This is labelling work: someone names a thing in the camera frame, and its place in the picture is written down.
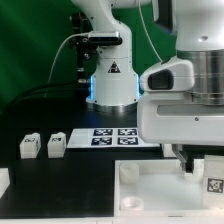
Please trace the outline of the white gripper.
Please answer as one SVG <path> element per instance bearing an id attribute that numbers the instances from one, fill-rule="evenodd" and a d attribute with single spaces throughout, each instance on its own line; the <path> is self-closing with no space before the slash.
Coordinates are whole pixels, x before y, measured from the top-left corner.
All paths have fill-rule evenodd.
<path id="1" fill-rule="evenodd" d="M 184 93 L 144 93 L 137 127 L 145 142 L 173 144 L 182 170 L 192 173 L 194 160 L 181 144 L 224 146 L 224 106 L 192 104 Z"/>

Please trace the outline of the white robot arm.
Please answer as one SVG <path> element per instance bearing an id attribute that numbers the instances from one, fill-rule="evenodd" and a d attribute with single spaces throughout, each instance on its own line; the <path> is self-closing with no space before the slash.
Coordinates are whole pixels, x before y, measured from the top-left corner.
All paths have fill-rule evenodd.
<path id="1" fill-rule="evenodd" d="M 112 15 L 140 2 L 71 1 L 90 20 L 86 42 L 99 54 L 90 108 L 120 112 L 135 105 L 140 137 L 170 144 L 183 166 L 184 145 L 224 146 L 224 0 L 143 0 L 155 23 L 177 39 L 176 55 L 140 76 L 132 69 L 132 34 Z"/>

